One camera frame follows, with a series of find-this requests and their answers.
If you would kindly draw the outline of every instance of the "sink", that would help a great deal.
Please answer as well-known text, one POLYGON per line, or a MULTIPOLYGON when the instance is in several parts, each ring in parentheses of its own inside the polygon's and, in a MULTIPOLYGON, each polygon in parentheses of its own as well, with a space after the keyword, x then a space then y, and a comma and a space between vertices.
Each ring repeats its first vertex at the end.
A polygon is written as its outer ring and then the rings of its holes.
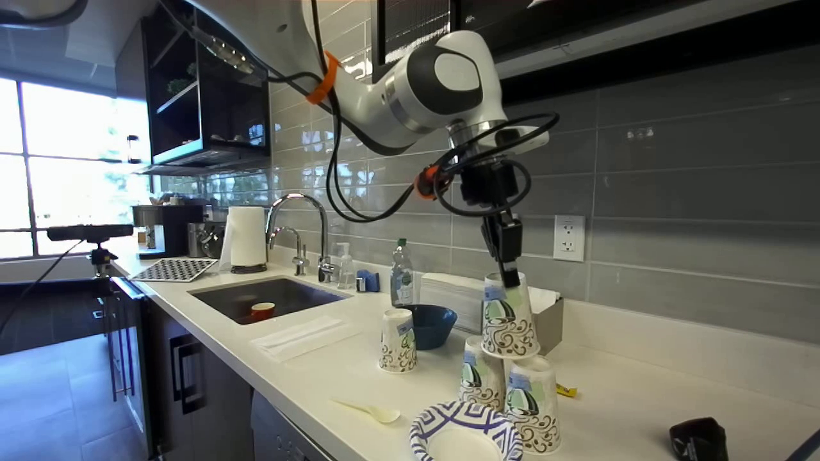
POLYGON ((214 286, 189 292, 208 308, 219 309, 220 316, 231 318, 238 326, 252 324, 252 306, 256 302, 274 302, 274 316, 283 318, 290 312, 321 308, 328 302, 343 300, 343 294, 319 290, 310 284, 301 284, 293 279, 261 279, 252 284, 231 284, 231 286, 214 286))

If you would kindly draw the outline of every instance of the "robotic arm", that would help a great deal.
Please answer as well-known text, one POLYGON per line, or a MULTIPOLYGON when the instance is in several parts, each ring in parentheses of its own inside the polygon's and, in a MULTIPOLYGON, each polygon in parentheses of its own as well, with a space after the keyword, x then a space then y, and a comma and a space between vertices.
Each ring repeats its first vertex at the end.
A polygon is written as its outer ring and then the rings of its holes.
MULTIPOLYGON (((189 0, 216 23, 231 30, 253 61, 276 78, 326 74, 313 33, 304 23, 302 0, 189 0)), ((231 50, 211 50, 226 61, 240 65, 231 50)), ((378 153, 401 153, 421 135, 449 129, 454 151, 421 174, 419 190, 440 195, 454 176, 462 176, 462 195, 485 226, 485 242, 498 260, 506 286, 517 286, 521 221, 512 204, 525 193, 517 190, 517 162, 501 157, 545 144, 545 129, 511 125, 503 110, 501 78, 481 35, 452 30, 419 41, 380 79, 363 84, 328 58, 342 121, 378 153)), ((310 96, 316 79, 288 79, 310 96)))

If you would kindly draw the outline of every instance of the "ceiling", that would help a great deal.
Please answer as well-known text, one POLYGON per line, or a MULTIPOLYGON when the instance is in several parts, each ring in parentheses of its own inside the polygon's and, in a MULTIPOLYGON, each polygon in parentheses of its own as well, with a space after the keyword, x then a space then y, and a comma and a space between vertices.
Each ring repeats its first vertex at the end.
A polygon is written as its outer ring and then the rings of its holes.
POLYGON ((0 29, 0 74, 116 89, 117 55, 157 0, 88 0, 84 14, 56 29, 0 29))

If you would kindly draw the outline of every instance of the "faucet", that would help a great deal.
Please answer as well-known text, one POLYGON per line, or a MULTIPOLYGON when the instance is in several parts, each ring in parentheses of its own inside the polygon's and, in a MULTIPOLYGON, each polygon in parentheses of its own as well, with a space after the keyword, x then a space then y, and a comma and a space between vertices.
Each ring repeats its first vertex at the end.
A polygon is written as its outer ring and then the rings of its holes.
POLYGON ((276 236, 284 234, 284 230, 297 239, 297 257, 293 257, 296 276, 304 276, 310 263, 308 263, 308 260, 304 260, 304 244, 302 244, 302 236, 301 236, 297 227, 290 227, 290 226, 274 227, 274 230, 269 234, 267 251, 274 249, 276 236))
POLYGON ((335 276, 335 266, 330 263, 330 234, 328 234, 328 213, 326 208, 310 197, 310 195, 297 195, 297 193, 288 193, 283 195, 274 204, 272 213, 267 219, 267 227, 272 230, 274 221, 276 221, 276 211, 290 203, 290 201, 304 201, 319 211, 319 221, 321 221, 321 249, 319 249, 319 281, 328 284, 335 276))

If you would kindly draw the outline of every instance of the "blue bowl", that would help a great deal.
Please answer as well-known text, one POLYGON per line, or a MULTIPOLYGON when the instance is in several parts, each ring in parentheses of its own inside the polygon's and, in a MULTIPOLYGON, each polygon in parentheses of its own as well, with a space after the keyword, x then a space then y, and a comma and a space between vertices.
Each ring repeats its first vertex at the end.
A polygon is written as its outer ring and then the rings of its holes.
POLYGON ((403 309, 413 309, 419 350, 440 348, 460 321, 457 309, 440 306, 403 306, 403 309))

